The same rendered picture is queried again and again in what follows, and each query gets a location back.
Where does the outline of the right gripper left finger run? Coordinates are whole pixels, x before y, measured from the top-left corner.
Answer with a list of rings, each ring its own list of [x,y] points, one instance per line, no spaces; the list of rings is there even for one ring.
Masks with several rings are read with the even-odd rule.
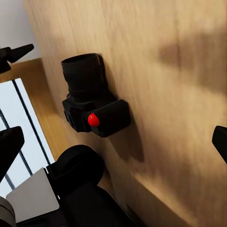
[[[25,143],[20,126],[0,131],[0,183]]]

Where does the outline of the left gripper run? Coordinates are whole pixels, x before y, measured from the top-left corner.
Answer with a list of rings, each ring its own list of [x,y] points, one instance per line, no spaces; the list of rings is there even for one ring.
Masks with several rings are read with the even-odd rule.
[[[9,61],[10,63],[14,63],[33,49],[33,44],[29,44],[15,49],[10,49],[10,47],[0,48],[0,73],[11,70],[11,67],[7,61]]]

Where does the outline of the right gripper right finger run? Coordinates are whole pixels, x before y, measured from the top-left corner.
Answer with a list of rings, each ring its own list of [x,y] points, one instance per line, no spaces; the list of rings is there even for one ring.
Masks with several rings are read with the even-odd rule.
[[[227,128],[216,126],[212,143],[227,164]]]

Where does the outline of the digital camera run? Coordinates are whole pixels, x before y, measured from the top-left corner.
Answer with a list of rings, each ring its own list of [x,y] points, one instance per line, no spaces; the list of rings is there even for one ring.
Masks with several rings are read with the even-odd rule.
[[[127,103],[105,90],[97,53],[77,55],[61,62],[69,85],[62,102],[65,116],[76,132],[109,137],[130,125]]]

